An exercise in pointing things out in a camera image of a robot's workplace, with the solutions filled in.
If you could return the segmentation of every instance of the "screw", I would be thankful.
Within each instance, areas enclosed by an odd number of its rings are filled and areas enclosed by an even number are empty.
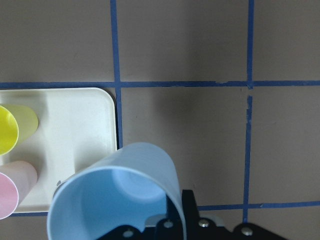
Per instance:
[[[127,231],[125,231],[125,232],[122,234],[122,236],[123,236],[124,238],[131,238],[133,235],[134,235],[134,232],[131,231],[130,229],[128,229]]]
[[[243,228],[241,229],[241,233],[242,233],[243,235],[246,235],[246,236],[251,236],[252,234],[254,234],[254,232],[252,231],[252,229],[249,228],[249,227],[243,227]]]
[[[199,226],[202,227],[202,228],[207,228],[207,227],[209,227],[209,225],[210,225],[209,222],[208,222],[208,220],[206,220],[206,219],[204,219],[204,218],[200,219],[199,222],[198,222],[198,224],[199,224]]]
[[[174,223],[173,223],[172,221],[168,220],[168,221],[165,221],[165,222],[163,223],[163,226],[164,226],[166,229],[170,229],[170,228],[172,228],[172,227],[174,226]]]

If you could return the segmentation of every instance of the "yellow cup rim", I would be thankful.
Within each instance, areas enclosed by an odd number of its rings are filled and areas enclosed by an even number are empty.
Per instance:
[[[0,156],[2,156],[2,155],[5,155],[5,154],[9,153],[9,152],[17,145],[17,142],[18,142],[18,139],[19,139],[19,125],[18,125],[18,123],[17,123],[17,120],[16,120],[15,116],[14,116],[8,109],[6,109],[6,108],[5,108],[4,106],[2,106],[2,105],[0,105],[0,109],[3,109],[5,112],[7,112],[7,113],[9,113],[9,114],[12,115],[12,117],[13,117],[13,119],[14,119],[14,123],[15,123],[16,129],[17,129],[16,139],[15,139],[14,144],[12,145],[11,148],[8,149],[8,151],[3,152],[3,153],[0,152]]]

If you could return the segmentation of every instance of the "pink cup rim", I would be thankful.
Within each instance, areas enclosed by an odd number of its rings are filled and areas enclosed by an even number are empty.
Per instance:
[[[7,215],[5,215],[5,216],[0,216],[0,220],[1,220],[1,219],[5,219],[5,218],[9,217],[9,216],[17,209],[18,204],[19,204],[19,191],[18,191],[18,189],[17,189],[16,184],[14,183],[14,181],[12,181],[12,179],[11,179],[9,176],[7,176],[6,174],[4,174],[3,172],[0,172],[0,175],[2,175],[2,176],[4,176],[5,178],[7,178],[7,180],[11,183],[11,185],[14,187],[15,192],[16,192],[16,203],[15,203],[14,208],[12,208],[12,210],[10,210]]]

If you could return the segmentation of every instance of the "white tray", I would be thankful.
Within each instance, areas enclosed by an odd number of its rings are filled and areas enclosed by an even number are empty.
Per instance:
[[[117,149],[115,104],[99,88],[0,90],[0,104],[31,107],[38,116],[34,135],[0,156],[0,165],[24,160],[38,182],[15,213],[47,212],[59,182]]]

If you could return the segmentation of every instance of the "light blue plastic cup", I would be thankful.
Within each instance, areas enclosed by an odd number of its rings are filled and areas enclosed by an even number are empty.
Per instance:
[[[148,218],[166,214],[167,197],[185,226],[177,173],[168,154],[149,143],[130,144],[61,186],[48,212],[48,238],[95,240],[121,225],[143,232]]]

